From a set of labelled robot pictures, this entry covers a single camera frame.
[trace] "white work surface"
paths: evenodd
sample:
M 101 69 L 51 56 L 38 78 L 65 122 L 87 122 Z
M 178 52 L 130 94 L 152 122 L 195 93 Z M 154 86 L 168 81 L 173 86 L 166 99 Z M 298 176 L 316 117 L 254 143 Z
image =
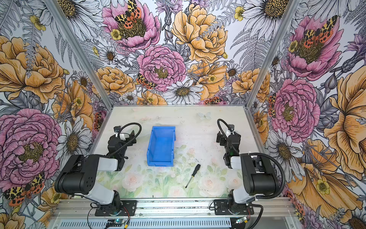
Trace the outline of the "white work surface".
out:
M 201 119 L 199 113 L 211 119 Z M 130 122 L 140 123 L 137 143 L 127 147 L 126 160 L 120 172 L 98 172 L 97 181 L 117 190 L 121 198 L 226 197 L 231 189 L 243 185 L 241 170 L 229 169 L 223 160 L 225 148 L 216 143 L 217 119 L 234 124 L 241 135 L 241 153 L 258 152 L 243 107 L 240 106 L 137 106 L 114 107 L 101 133 L 95 154 L 106 154 L 113 127 Z M 147 147 L 153 126 L 175 126 L 174 166 L 147 165 Z M 123 132 L 135 133 L 138 126 Z M 197 164 L 201 168 L 185 188 Z

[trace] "wall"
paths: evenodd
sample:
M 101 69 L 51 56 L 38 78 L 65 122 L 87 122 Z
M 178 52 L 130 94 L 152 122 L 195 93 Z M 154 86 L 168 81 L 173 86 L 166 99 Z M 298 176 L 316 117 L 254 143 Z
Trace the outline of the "wall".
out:
M 1 1 L 0 28 L 0 228 L 44 229 L 106 109 L 42 1 Z
M 88 58 L 100 67 L 110 99 L 134 105 L 245 103 L 256 75 L 239 74 L 262 65 L 288 0 L 269 1 L 266 17 L 264 1 L 136 0 L 138 13 L 128 20 L 123 0 L 70 2 L 59 1 Z M 86 14 L 73 11 L 76 5 L 95 24 L 80 23 Z
M 366 1 L 300 5 L 251 111 L 303 227 L 365 228 Z

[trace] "blue plastic bin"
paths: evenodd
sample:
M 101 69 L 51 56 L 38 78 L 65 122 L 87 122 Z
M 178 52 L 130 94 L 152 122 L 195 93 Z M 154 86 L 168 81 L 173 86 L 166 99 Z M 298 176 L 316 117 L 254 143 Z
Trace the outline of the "blue plastic bin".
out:
M 148 166 L 173 166 L 175 126 L 153 126 L 147 149 Z

